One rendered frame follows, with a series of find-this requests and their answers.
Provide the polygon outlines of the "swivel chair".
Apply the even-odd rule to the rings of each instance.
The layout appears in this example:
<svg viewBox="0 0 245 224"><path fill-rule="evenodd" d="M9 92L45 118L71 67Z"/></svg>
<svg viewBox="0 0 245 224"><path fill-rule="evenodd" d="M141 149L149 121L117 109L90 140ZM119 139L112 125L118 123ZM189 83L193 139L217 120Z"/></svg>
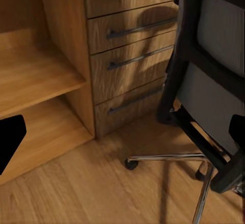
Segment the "swivel chair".
<svg viewBox="0 0 245 224"><path fill-rule="evenodd" d="M229 133L233 115L245 117L245 0L174 3L177 39L156 121L178 125L202 153L129 155L125 165L132 170L138 161L202 161L195 177L204 184L192 221L200 224L209 188L219 194L230 190L245 200L245 156ZM215 168L219 173L212 178Z"/></svg>

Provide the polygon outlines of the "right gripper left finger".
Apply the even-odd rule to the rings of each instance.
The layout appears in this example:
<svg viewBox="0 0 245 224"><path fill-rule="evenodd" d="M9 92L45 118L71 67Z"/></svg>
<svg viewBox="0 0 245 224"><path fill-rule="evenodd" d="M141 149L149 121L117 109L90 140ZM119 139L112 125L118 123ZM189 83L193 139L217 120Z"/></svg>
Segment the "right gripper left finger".
<svg viewBox="0 0 245 224"><path fill-rule="evenodd" d="M0 120L0 175L12 159L26 133L26 124L22 115Z"/></svg>

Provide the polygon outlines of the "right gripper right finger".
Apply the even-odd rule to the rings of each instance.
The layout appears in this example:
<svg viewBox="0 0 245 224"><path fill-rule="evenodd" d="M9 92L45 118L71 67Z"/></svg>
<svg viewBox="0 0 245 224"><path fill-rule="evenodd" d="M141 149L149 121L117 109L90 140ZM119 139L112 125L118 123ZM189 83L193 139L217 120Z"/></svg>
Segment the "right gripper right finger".
<svg viewBox="0 0 245 224"><path fill-rule="evenodd" d="M233 115L229 133L245 156L245 117Z"/></svg>

